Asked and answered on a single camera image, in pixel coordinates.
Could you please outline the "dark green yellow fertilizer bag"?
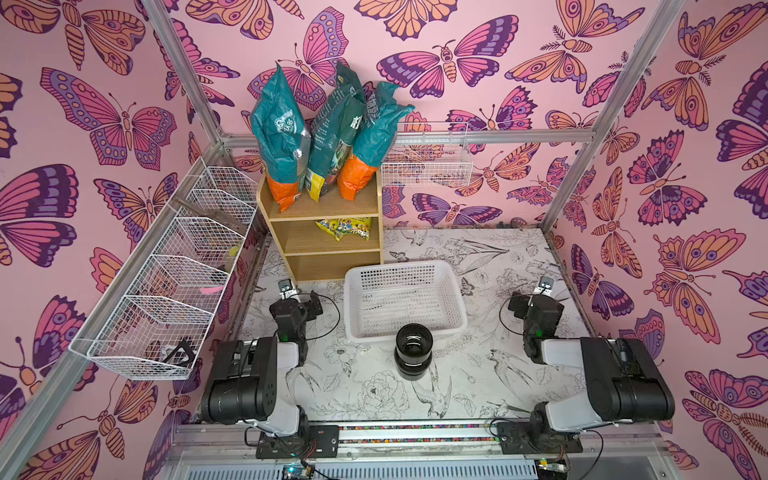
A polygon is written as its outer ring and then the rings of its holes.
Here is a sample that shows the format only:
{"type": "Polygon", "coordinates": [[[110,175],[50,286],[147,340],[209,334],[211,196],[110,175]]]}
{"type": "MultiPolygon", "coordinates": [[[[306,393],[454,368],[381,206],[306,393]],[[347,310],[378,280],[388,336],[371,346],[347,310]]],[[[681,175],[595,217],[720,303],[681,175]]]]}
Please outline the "dark green yellow fertilizer bag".
{"type": "Polygon", "coordinates": [[[366,98],[356,72],[336,66],[336,88],[311,126],[312,148],[305,177],[309,197],[318,201],[336,183],[364,120],[366,98]]]}

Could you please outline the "white plastic basket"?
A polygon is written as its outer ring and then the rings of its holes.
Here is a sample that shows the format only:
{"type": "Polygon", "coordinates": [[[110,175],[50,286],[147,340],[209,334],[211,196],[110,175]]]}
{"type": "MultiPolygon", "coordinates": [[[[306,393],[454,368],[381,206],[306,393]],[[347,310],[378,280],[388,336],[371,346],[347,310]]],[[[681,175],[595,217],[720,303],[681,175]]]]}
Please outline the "white plastic basket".
{"type": "Polygon", "coordinates": [[[352,268],[344,278],[343,307],[346,337],[356,343],[392,341],[411,323],[436,339],[468,326],[459,279],[443,260],[352,268]]]}

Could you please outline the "teal orange fertilizer bag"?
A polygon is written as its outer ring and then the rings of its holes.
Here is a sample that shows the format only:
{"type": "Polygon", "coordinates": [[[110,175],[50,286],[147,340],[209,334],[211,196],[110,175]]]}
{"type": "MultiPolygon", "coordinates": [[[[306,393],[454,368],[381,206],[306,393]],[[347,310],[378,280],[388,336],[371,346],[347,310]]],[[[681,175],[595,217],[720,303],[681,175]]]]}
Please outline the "teal orange fertilizer bag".
{"type": "Polygon", "coordinates": [[[364,125],[337,181],[345,200],[354,201],[371,181],[394,144],[399,122],[414,110],[413,105],[402,105],[395,99],[398,88],[394,83],[380,82],[366,104],[364,125]]]}
{"type": "Polygon", "coordinates": [[[304,187],[311,135],[279,64],[264,84],[250,122],[266,166],[269,190],[279,212],[285,212],[304,187]]]}

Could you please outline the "black camera lens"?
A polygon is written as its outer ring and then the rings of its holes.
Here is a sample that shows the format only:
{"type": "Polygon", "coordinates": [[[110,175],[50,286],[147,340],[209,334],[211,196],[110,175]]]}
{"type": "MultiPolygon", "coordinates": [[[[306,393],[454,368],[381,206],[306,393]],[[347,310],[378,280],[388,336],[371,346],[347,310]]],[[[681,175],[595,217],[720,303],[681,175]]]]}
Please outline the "black camera lens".
{"type": "Polygon", "coordinates": [[[407,381],[417,381],[428,371],[432,363],[434,338],[424,325],[404,325],[395,337],[394,360],[400,376],[407,381]]]}

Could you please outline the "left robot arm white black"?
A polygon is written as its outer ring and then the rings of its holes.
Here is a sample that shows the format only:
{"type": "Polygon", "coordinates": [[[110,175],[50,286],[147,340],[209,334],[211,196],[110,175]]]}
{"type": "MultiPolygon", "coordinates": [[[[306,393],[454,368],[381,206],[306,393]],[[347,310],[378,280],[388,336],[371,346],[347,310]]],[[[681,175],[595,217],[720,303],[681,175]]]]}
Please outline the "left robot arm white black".
{"type": "Polygon", "coordinates": [[[280,439],[306,440],[303,408],[292,399],[288,374],[304,365],[306,326],[323,313],[320,296],[285,296],[269,307],[276,332],[255,340],[220,344],[200,403],[205,423],[256,427],[280,439]]]}

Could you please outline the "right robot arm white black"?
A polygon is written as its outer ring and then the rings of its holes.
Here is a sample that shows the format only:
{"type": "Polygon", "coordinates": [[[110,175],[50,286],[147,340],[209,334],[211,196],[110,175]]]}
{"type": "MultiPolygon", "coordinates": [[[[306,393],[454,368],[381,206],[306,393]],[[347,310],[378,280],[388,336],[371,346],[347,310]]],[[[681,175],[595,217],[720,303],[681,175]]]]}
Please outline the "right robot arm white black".
{"type": "Polygon", "coordinates": [[[672,392],[641,340],[559,338],[556,330],[564,306],[543,294],[515,293],[510,309],[523,321],[523,347],[532,362],[579,369],[585,380],[583,392],[537,404],[530,416],[532,433],[570,434],[674,416],[672,392]]]}

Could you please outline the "yellow snack bag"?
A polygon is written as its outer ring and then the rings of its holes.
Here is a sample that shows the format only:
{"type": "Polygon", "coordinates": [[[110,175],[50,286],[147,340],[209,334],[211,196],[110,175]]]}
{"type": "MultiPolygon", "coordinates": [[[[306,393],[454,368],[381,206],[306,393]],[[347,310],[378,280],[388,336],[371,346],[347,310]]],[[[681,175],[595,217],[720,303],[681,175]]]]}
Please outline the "yellow snack bag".
{"type": "Polygon", "coordinates": [[[332,235],[337,241],[346,235],[355,235],[363,240],[369,240],[372,219],[370,217],[323,219],[316,221],[315,224],[320,230],[332,235]]]}

